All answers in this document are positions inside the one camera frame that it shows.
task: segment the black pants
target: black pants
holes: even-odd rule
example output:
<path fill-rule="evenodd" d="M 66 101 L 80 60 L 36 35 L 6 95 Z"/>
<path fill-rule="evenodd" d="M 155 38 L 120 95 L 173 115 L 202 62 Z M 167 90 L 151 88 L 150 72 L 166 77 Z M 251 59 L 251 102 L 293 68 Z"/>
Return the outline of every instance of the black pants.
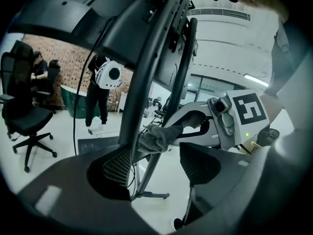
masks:
<path fill-rule="evenodd" d="M 86 97 L 86 126 L 91 126 L 94 108 L 99 103 L 102 124 L 106 124 L 108 120 L 108 98 L 110 90 L 101 89 L 98 85 L 90 81 L 87 97 Z"/>

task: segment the white backpack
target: white backpack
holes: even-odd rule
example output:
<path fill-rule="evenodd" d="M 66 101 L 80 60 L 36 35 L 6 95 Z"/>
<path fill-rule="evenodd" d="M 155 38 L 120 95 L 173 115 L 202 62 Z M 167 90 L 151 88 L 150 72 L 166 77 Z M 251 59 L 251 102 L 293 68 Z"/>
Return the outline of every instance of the white backpack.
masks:
<path fill-rule="evenodd" d="M 115 62 L 107 58 L 98 71 L 95 71 L 96 84 L 102 89 L 114 90 L 118 87 L 121 78 L 121 67 Z"/>

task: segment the window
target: window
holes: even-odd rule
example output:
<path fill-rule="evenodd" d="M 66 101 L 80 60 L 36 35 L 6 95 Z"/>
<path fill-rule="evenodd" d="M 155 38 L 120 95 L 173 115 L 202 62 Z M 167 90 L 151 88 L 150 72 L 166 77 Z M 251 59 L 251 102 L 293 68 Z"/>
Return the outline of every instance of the window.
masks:
<path fill-rule="evenodd" d="M 188 81 L 187 95 L 180 101 L 181 105 L 190 102 L 207 101 L 209 98 L 220 98 L 226 91 L 245 90 L 245 87 L 228 83 L 219 79 L 192 75 Z"/>

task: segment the brick wall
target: brick wall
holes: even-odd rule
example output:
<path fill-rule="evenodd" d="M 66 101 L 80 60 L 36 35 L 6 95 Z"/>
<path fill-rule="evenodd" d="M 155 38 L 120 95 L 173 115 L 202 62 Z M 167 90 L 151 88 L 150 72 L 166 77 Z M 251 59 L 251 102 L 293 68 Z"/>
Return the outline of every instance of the brick wall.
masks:
<path fill-rule="evenodd" d="M 70 88 L 77 89 L 83 65 L 90 51 L 59 40 L 35 35 L 25 34 L 22 41 L 32 46 L 34 51 L 40 51 L 44 60 L 46 60 L 48 64 L 53 59 L 59 60 L 61 72 L 56 78 L 55 95 L 49 99 L 49 104 L 64 108 L 60 85 L 66 85 Z M 127 93 L 132 74 L 131 71 L 122 68 L 122 85 L 116 89 L 117 98 L 115 91 L 110 92 L 109 100 L 113 103 L 108 102 L 109 110 L 115 109 L 115 102 L 119 101 L 121 92 Z M 90 75 L 91 72 L 89 72 L 86 67 L 84 74 L 85 79 L 80 88 L 83 92 L 87 92 Z"/>

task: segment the gray cloth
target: gray cloth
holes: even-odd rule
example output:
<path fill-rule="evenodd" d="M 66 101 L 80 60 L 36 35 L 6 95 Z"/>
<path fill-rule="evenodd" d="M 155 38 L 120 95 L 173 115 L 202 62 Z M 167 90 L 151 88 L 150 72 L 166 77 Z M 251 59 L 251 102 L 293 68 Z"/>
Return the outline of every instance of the gray cloth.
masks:
<path fill-rule="evenodd" d="M 138 151 L 149 154 L 166 152 L 168 146 L 184 131 L 182 125 L 163 128 L 152 124 L 146 128 L 147 132 L 139 137 Z"/>

